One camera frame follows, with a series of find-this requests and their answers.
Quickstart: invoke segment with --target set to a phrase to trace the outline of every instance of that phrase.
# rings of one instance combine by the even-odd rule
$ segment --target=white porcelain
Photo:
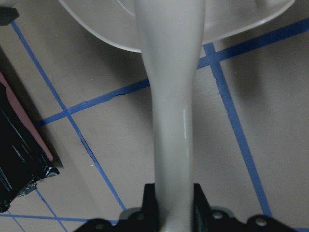
[[[192,84],[205,0],[135,0],[135,12],[153,101],[160,231],[193,231]]]
[[[59,0],[88,31],[124,50],[140,52],[134,0]],[[263,24],[295,0],[206,0],[203,43]]]

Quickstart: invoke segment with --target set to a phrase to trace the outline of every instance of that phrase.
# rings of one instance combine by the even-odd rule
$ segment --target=black plastic bag
[[[36,181],[59,174],[19,120],[0,83],[0,213],[17,196],[36,189]]]

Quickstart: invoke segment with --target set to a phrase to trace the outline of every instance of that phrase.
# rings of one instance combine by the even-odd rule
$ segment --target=gray surface
[[[17,8],[21,15],[17,25],[67,107],[146,78],[139,54],[100,42],[56,0],[28,0]],[[217,41],[215,48],[289,25],[308,17],[308,12],[308,1],[297,1],[280,18]],[[304,228],[309,228],[307,41],[308,33],[303,33],[221,62],[271,211],[283,222]],[[0,28],[0,47],[13,68],[1,63],[1,71],[18,90],[31,119],[60,112],[11,26]],[[245,221],[261,213],[261,207],[209,67],[197,71],[194,88],[195,181],[212,205],[228,207]],[[140,206],[144,183],[154,180],[149,88],[80,111],[73,118],[124,204]],[[61,175],[38,183],[56,215],[117,220],[121,208],[69,121],[64,118],[39,131],[63,164]],[[16,200],[12,213],[50,216],[39,201],[33,192]],[[4,228],[19,231],[11,218],[6,219],[0,217]],[[26,232],[63,231],[55,220],[17,220]],[[63,224],[68,231],[80,225]]]
[[[308,39],[221,62],[273,216],[298,227],[309,217]]]

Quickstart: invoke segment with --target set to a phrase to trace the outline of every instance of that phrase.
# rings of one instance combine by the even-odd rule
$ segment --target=gray floor
[[[123,206],[140,206],[143,185],[154,181],[150,89],[137,83],[147,78],[141,56],[95,38],[56,0],[16,7],[16,25],[51,86],[11,25],[0,28],[0,70],[31,120],[46,124],[38,130],[62,167],[59,176],[38,182],[39,192],[15,199],[10,216],[0,214],[0,231],[70,232],[88,218],[118,220]],[[206,57],[201,51],[193,97],[195,181],[211,205],[231,209],[241,221],[264,212],[309,228],[308,15],[309,1],[296,1],[275,20],[214,42],[214,54],[212,44]],[[266,33],[272,36],[259,37]],[[216,60],[220,52],[225,57]],[[117,96],[120,88],[124,95]]]

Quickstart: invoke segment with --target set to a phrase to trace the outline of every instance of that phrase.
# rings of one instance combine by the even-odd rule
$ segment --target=black clamp
[[[117,225],[103,219],[88,221],[75,232],[157,232],[158,211],[155,200],[155,185],[146,184],[141,211],[133,213]],[[194,232],[295,232],[286,225],[264,215],[239,222],[224,210],[212,209],[200,184],[194,184]]]

